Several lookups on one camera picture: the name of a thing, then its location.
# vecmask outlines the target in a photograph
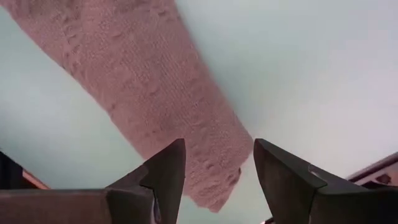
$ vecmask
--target knit texture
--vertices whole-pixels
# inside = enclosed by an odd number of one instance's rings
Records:
[[[148,159],[185,138],[184,193],[219,211],[252,138],[201,61],[171,0],[0,0]]]

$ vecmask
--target pink knitted fabric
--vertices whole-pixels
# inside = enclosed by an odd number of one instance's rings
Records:
[[[217,212],[252,138],[200,60],[172,0],[0,0],[148,159],[185,138],[185,194]]]

